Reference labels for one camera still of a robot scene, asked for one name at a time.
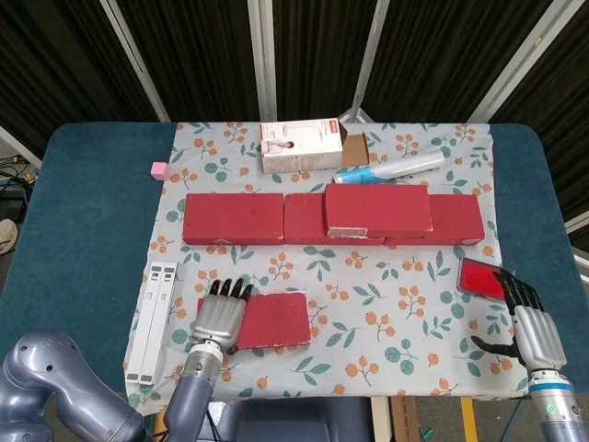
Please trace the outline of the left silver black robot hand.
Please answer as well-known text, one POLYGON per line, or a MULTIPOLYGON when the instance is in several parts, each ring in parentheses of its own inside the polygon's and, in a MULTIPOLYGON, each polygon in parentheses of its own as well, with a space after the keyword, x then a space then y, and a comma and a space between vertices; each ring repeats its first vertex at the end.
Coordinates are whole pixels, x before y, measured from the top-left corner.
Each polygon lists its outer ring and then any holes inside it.
POLYGON ((214 280, 191 324, 192 341, 213 342, 222 353, 234 354, 252 289, 253 285, 246 285, 243 278, 214 280))

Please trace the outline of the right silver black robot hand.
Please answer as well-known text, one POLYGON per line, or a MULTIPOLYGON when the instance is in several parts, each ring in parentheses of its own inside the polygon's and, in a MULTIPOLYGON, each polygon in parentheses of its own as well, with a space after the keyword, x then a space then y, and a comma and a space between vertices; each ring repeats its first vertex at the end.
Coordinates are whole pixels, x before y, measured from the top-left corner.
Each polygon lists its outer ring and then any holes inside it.
POLYGON ((482 351, 517 358, 528 371, 560 371, 567 364, 566 355, 553 318, 544 310, 537 291, 505 271, 494 271, 512 319, 514 337, 511 344, 490 344, 477 336, 471 341, 482 351))

